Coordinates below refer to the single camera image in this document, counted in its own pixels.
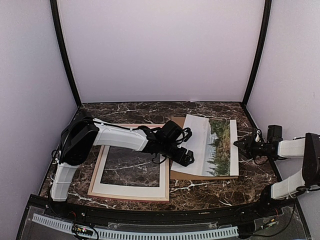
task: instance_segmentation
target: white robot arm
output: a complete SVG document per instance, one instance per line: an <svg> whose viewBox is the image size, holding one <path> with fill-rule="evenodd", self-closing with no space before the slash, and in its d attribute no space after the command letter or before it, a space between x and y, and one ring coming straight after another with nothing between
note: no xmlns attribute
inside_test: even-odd
<svg viewBox="0 0 320 240"><path fill-rule="evenodd" d="M92 146L108 145L128 148L164 157L188 166L194 162L193 152L179 145L192 135L190 128L182 129L173 121L163 127L150 129L147 126L127 128L93 118L82 111L62 131L61 140L53 156L57 169L50 189L54 202L67 200L68 189L74 174L88 157Z"/></svg>
<svg viewBox="0 0 320 240"><path fill-rule="evenodd" d="M260 202L265 204L294 198L296 194L314 191L320 186L320 139L315 133L306 133L305 137L294 140L282 139L282 127L268 127L267 142L257 129L250 136L244 137L234 145L248 159L266 156L270 161L287 158L303 158L302 169L287 179L267 186L260 195Z"/></svg>

